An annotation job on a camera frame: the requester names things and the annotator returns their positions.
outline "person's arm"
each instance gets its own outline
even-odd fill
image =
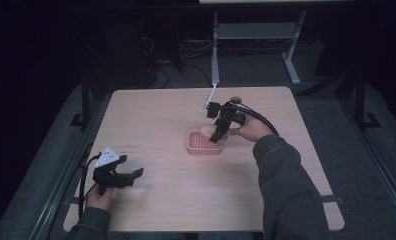
[[[104,195],[99,195],[99,186],[94,186],[86,195],[86,208],[79,222],[70,230],[65,239],[71,240],[101,240],[107,239],[108,226],[111,215],[112,188],[108,188]]]
[[[264,201],[264,239],[328,239],[320,193],[301,166],[298,151],[249,115],[228,135],[256,142],[253,154]]]

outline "white stick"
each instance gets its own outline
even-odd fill
[[[201,110],[203,113],[205,109],[207,109],[208,104],[210,103],[210,99],[213,96],[214,91],[216,90],[217,83],[213,83],[213,89],[211,90],[210,96],[208,96],[207,101],[205,101],[204,108]]]

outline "white stand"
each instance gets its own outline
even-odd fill
[[[219,64],[217,61],[217,40],[218,39],[291,39],[291,46],[288,51],[282,53],[292,84],[299,85],[292,55],[300,36],[306,11],[301,11],[297,22],[285,23],[218,23],[218,13],[214,13],[213,26],[213,55],[211,56],[211,77],[213,84],[219,84]]]

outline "small basket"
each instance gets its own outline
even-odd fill
[[[190,131],[186,143],[187,151],[192,155],[217,155],[222,152],[220,144],[212,143],[203,138],[199,131]]]

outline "table top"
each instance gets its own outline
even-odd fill
[[[263,230],[254,143],[230,136],[219,155],[187,153],[189,131],[214,123],[201,113],[210,91],[123,90],[113,94],[90,156],[109,146],[127,155],[117,172],[145,170],[134,186],[115,190],[110,231]],[[280,136],[298,149],[302,165],[321,195],[332,195],[288,88],[218,88],[211,101],[224,104],[232,96],[241,97],[245,105],[268,118]],[[93,184],[92,172],[90,167],[86,190]],[[341,229],[344,220],[337,203],[324,207],[330,229]],[[64,229],[70,230],[77,221],[77,205],[72,204]]]

